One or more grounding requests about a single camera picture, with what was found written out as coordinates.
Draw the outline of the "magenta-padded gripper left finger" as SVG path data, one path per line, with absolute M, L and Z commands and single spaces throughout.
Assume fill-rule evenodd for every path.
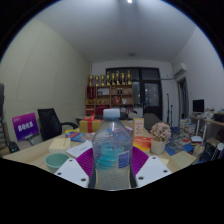
M 94 189 L 96 172 L 94 170 L 93 149 L 88 149 L 76 159 L 67 159 L 55 172 L 55 175 L 78 186 Z

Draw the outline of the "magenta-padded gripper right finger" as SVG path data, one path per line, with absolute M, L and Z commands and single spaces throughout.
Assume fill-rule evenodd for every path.
M 170 174 L 171 171 L 159 157 L 148 156 L 137 147 L 133 148 L 130 171 L 132 188 L 144 187 Z

